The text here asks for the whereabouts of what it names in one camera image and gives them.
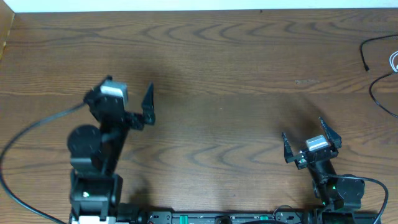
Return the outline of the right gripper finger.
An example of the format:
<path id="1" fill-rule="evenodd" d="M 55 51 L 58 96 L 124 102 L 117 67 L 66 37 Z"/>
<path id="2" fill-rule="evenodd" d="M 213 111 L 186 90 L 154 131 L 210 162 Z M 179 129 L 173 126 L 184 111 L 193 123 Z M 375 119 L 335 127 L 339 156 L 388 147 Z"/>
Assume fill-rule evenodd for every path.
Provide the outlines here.
<path id="1" fill-rule="evenodd" d="M 287 139 L 287 136 L 285 135 L 284 132 L 282 132 L 282 140 L 284 143 L 284 159 L 286 162 L 292 162 L 294 158 L 294 154 L 291 150 L 291 146 L 289 144 L 289 141 Z"/>
<path id="2" fill-rule="evenodd" d="M 320 120 L 321 126 L 324 130 L 324 133 L 326 134 L 326 138 L 328 142 L 336 149 L 341 148 L 342 146 L 342 140 L 341 136 L 335 132 L 327 123 L 324 121 L 322 117 L 318 118 Z"/>

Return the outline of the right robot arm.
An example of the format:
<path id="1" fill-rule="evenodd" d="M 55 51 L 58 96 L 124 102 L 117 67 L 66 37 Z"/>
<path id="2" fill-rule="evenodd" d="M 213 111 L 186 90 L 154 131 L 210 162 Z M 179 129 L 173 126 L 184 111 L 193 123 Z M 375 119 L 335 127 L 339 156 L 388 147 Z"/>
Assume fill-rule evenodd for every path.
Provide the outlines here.
<path id="1" fill-rule="evenodd" d="M 284 159 L 294 162 L 297 169 L 308 169 L 312 176 L 313 191 L 323 206 L 305 212 L 304 223 L 354 223 L 354 212 L 361 208 L 365 183 L 356 176 L 345 174 L 338 177 L 331 163 L 342 146 L 341 136 L 320 119 L 324 135 L 305 141 L 306 148 L 298 154 L 292 152 L 285 133 Z"/>

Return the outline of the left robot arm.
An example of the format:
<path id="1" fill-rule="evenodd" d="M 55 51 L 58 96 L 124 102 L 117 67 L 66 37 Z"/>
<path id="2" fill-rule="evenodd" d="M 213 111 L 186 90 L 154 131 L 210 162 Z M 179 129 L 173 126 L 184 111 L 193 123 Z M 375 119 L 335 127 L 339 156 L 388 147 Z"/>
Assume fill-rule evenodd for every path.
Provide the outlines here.
<path id="1" fill-rule="evenodd" d="M 67 139 L 70 151 L 70 223 L 147 223 L 148 213 L 121 202 L 123 178 L 115 173 L 130 130 L 155 123 L 154 85 L 149 84 L 141 113 L 128 112 L 127 85 L 106 77 L 84 97 L 99 126 L 84 124 Z"/>

